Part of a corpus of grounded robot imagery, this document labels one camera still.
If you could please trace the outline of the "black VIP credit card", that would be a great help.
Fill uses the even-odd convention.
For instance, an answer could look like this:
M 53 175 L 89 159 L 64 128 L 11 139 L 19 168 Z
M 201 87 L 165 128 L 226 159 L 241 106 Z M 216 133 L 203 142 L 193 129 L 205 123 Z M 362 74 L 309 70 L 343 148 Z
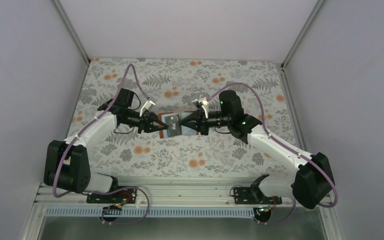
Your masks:
M 182 134 L 182 126 L 180 125 L 180 116 L 178 114 L 165 116 L 164 120 L 168 125 L 167 136 L 169 138 L 180 136 Z

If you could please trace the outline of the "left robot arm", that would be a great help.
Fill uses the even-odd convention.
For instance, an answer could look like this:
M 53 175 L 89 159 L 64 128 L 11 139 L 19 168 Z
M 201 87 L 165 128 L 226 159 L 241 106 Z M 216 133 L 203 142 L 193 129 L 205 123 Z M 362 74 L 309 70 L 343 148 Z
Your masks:
M 78 133 L 62 141 L 53 140 L 47 147 L 43 182 L 54 189 L 78 194 L 110 192 L 115 178 L 91 171 L 92 149 L 120 125 L 137 128 L 138 133 L 153 133 L 168 128 L 150 111 L 154 105 L 151 100 L 140 111 L 131 109 L 134 96 L 133 91 L 121 89 L 115 99 L 97 109 L 93 119 Z

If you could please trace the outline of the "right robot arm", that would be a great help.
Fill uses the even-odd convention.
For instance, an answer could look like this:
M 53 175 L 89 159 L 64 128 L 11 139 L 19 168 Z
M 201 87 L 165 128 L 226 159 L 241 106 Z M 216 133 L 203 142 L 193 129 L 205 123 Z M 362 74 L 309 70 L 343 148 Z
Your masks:
M 272 133 L 258 118 L 244 112 L 241 99 L 233 90 L 219 93 L 219 111 L 210 111 L 206 98 L 193 101 L 197 110 L 180 121 L 201 135 L 210 128 L 227 127 L 230 134 L 245 144 L 268 154 L 285 167 L 287 176 L 263 174 L 250 186 L 257 200 L 261 197 L 295 199 L 307 209 L 321 206 L 321 201 L 335 183 L 329 159 L 319 152 L 311 154 Z

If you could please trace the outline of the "brown leather card holder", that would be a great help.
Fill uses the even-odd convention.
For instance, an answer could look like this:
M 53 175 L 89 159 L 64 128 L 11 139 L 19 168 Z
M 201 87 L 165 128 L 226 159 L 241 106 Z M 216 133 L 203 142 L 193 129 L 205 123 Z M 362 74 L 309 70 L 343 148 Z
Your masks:
M 178 136 L 194 136 L 199 133 L 187 126 L 181 125 L 181 120 L 191 115 L 192 111 L 163 112 L 158 119 L 168 126 L 165 130 L 159 131 L 160 139 L 173 138 Z

